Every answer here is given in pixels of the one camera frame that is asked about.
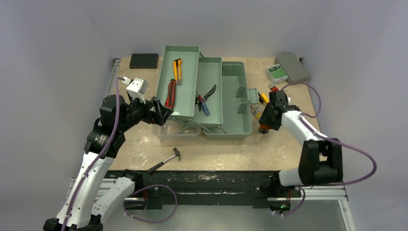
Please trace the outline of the red black utility knife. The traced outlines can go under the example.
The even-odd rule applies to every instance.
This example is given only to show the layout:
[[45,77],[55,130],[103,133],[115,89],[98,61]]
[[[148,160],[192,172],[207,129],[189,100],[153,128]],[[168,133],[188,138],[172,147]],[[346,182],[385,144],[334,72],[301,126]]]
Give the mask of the red black utility knife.
[[176,80],[171,79],[168,85],[165,107],[173,109],[175,105],[175,97],[176,97]]

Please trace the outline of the yellow clip hex key set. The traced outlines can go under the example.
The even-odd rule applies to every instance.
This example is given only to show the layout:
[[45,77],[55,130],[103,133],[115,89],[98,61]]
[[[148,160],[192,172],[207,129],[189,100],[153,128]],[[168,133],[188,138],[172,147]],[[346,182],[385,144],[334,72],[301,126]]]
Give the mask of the yellow clip hex key set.
[[262,115],[262,111],[255,108],[252,110],[252,115],[254,116],[256,120],[258,120]]

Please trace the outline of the yellow handled screwdriver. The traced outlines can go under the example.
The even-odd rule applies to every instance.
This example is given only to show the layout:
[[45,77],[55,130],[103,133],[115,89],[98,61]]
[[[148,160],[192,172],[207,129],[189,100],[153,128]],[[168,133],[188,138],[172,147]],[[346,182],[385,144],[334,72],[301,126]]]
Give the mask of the yellow handled screwdriver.
[[267,105],[269,103],[268,97],[264,93],[258,93],[259,96],[259,102],[262,103],[263,105]]

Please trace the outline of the black pruning shears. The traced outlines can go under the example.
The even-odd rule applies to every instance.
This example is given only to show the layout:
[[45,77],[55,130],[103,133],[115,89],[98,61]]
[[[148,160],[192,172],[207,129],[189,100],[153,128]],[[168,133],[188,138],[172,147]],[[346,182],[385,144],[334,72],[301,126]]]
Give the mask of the black pruning shears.
[[198,105],[199,111],[202,110],[202,105],[203,103],[200,101],[200,98],[202,99],[203,102],[206,102],[206,100],[216,91],[216,84],[211,88],[209,92],[207,92],[204,97],[201,97],[198,92],[196,92],[197,96],[195,97],[195,105]]

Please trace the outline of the blue red screwdriver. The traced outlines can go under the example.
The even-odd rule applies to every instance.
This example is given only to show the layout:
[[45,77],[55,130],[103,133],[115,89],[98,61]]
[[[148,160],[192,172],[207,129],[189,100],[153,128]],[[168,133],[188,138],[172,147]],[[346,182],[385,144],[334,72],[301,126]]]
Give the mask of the blue red screwdriver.
[[198,97],[198,100],[199,100],[199,102],[201,104],[201,109],[203,110],[204,114],[206,116],[209,116],[210,111],[209,111],[208,107],[206,106],[204,99],[201,97],[201,95],[198,95],[197,97]]

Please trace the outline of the translucent green tool box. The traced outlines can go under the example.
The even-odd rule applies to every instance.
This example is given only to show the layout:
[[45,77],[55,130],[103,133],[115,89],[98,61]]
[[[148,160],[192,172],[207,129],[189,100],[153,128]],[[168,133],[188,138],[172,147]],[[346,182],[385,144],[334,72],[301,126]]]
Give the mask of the translucent green tool box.
[[[252,133],[251,105],[258,103],[256,89],[247,85],[242,62],[205,57],[199,46],[165,45],[156,96],[165,102],[174,77],[173,61],[182,59],[181,84],[176,84],[174,112],[161,127],[153,130],[161,141],[193,140],[204,133],[209,140],[243,140]],[[205,104],[210,115],[195,105],[216,84]]]

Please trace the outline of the yellow handled pliers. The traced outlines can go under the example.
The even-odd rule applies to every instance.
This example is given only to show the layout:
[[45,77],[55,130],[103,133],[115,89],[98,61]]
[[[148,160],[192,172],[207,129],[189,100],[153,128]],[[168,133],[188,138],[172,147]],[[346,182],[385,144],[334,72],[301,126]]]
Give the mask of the yellow handled pliers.
[[180,58],[173,61],[174,77],[177,84],[181,84],[182,80],[181,63],[182,59]]

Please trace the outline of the orange hex key set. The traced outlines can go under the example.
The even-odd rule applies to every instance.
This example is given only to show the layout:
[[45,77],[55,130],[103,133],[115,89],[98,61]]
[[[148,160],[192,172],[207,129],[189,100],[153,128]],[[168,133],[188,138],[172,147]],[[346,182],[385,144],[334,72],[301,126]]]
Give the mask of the orange hex key set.
[[267,134],[270,131],[270,127],[268,127],[268,126],[266,126],[264,124],[260,124],[258,131],[261,134]]

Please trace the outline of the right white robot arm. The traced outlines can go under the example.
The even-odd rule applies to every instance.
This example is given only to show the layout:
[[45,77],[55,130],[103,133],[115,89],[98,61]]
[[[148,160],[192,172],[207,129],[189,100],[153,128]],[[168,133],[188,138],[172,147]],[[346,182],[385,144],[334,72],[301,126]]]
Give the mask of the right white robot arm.
[[258,120],[261,134],[285,127],[302,145],[298,167],[281,170],[270,183],[271,192],[281,196],[289,186],[310,186],[338,183],[343,179],[342,148],[339,141],[330,141],[319,133],[282,90],[271,91],[269,102]]

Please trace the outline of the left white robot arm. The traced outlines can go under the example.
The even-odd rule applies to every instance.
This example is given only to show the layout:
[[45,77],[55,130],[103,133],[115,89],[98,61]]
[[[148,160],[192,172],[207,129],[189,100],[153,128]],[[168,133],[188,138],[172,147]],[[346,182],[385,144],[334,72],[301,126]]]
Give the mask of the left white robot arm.
[[87,136],[81,168],[65,205],[55,218],[45,221],[45,231],[101,231],[107,219],[126,196],[143,192],[143,176],[124,170],[114,185],[97,199],[102,181],[125,142],[125,132],[140,122],[163,125],[173,110],[158,98],[126,103],[121,95],[105,97],[100,117]]

